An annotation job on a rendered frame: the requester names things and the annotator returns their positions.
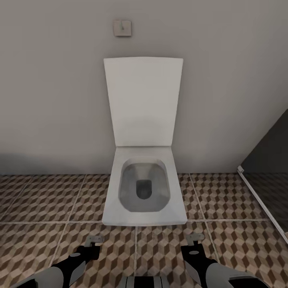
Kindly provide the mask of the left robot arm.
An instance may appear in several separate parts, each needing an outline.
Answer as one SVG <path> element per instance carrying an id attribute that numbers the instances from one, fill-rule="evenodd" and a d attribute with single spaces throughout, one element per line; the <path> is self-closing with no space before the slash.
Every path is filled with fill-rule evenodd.
<path id="1" fill-rule="evenodd" d="M 86 264 L 98 260 L 100 246 L 92 246 L 92 243 L 101 242 L 104 242 L 104 236 L 87 236 L 85 245 L 79 246 L 67 259 L 9 288 L 70 288 L 82 276 Z"/>

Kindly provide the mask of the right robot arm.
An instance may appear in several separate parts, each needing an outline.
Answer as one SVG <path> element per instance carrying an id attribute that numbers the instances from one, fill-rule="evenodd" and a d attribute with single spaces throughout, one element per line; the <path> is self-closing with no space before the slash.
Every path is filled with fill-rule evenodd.
<path id="1" fill-rule="evenodd" d="M 189 276 L 202 288 L 270 288 L 260 278 L 244 271 L 235 270 L 205 256 L 202 244 L 193 241 L 204 239 L 204 234 L 188 234 L 188 245 L 181 246 Z"/>

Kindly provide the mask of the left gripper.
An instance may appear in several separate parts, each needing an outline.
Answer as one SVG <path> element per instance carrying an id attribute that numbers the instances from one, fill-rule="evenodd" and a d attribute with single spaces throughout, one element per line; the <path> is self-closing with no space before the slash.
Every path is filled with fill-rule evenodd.
<path id="1" fill-rule="evenodd" d="M 86 251 L 89 255 L 88 262 L 90 260 L 98 260 L 99 258 L 99 252 L 100 252 L 100 246 L 92 246 L 92 247 L 84 247 L 84 246 L 79 246 L 77 248 L 77 251 Z"/>

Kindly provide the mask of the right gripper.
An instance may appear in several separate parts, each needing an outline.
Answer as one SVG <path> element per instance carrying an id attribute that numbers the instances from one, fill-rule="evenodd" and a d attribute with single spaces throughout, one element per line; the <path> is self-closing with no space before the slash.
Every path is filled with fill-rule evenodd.
<path id="1" fill-rule="evenodd" d="M 204 251 L 204 247 L 202 244 L 195 244 L 193 246 L 186 245 L 186 246 L 181 246 L 181 252 L 182 252 L 182 256 L 184 260 L 187 260 L 188 252 L 191 249 L 197 249 L 202 256 L 205 256 L 205 251 Z"/>

